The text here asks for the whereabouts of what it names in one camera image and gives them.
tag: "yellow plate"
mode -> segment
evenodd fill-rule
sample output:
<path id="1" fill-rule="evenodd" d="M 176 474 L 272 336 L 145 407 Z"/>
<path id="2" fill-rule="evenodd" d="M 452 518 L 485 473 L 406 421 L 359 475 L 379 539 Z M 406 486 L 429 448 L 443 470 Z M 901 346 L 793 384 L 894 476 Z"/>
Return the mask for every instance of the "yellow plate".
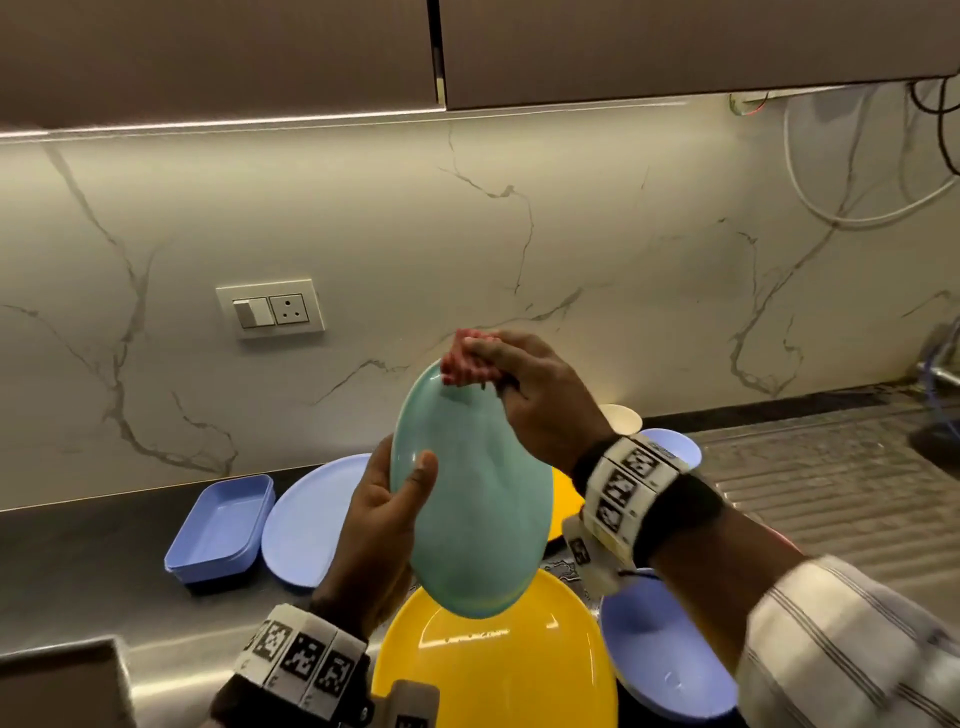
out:
<path id="1" fill-rule="evenodd" d="M 573 481 L 560 471 L 553 471 L 553 514 L 550 517 L 549 541 L 563 536 L 564 519 L 580 513 L 584 500 L 573 487 Z"/>
<path id="2" fill-rule="evenodd" d="M 456 617 L 417 589 L 384 638 L 373 692 L 384 695 L 400 679 L 440 689 L 437 728 L 616 726 L 616 681 L 600 629 L 543 570 L 489 619 Z"/>

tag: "sink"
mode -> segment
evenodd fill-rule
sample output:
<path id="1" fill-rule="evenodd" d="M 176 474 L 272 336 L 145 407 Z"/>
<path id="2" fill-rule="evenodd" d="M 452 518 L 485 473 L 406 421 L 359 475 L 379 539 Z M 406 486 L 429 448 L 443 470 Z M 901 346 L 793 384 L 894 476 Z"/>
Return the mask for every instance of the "sink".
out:
<path id="1" fill-rule="evenodd" d="M 112 638 L 0 656 L 0 705 L 11 728 L 135 728 Z"/>
<path id="2" fill-rule="evenodd" d="M 960 430 L 960 421 L 953 426 Z M 934 423 L 907 436 L 910 447 L 920 456 L 960 480 L 960 441 L 942 423 Z"/>

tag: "brown cabinet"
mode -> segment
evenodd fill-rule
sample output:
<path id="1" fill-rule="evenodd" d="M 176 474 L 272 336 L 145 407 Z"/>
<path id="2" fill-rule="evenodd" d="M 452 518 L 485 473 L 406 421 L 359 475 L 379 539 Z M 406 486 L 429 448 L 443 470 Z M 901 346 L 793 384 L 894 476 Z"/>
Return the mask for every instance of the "brown cabinet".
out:
<path id="1" fill-rule="evenodd" d="M 420 0 L 11 0 L 0 129 L 423 109 Z"/>
<path id="2" fill-rule="evenodd" d="M 440 0 L 451 109 L 952 75 L 956 0 Z"/>

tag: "pink sponge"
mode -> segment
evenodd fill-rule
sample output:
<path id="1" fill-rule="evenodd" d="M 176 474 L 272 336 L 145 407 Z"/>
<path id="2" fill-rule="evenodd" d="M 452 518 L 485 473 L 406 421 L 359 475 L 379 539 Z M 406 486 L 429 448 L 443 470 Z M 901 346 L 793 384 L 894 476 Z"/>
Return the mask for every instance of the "pink sponge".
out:
<path id="1" fill-rule="evenodd" d="M 486 384 L 488 381 L 500 380 L 500 370 L 488 364 L 464 349 L 464 339 L 487 339 L 496 341 L 496 337 L 476 328 L 458 328 L 453 336 L 450 351 L 440 360 L 440 372 L 444 376 L 444 384 L 453 384 L 465 387 L 468 384 Z"/>

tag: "hand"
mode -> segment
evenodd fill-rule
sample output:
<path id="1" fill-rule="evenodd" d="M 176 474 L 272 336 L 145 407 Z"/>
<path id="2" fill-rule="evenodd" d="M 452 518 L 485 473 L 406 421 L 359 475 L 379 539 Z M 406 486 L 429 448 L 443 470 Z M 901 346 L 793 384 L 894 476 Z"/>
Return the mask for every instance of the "hand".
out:
<path id="1" fill-rule="evenodd" d="M 592 445 L 614 435 L 587 386 L 532 333 L 493 331 L 497 340 L 467 338 L 470 353 L 511 375 L 498 385 L 507 422 L 538 460 L 566 473 Z"/>
<path id="2" fill-rule="evenodd" d="M 403 486 L 390 493 L 389 435 L 373 451 L 353 492 L 337 550 L 310 610 L 368 640 L 403 602 L 413 578 L 414 521 L 437 480 L 437 456 L 425 450 Z"/>

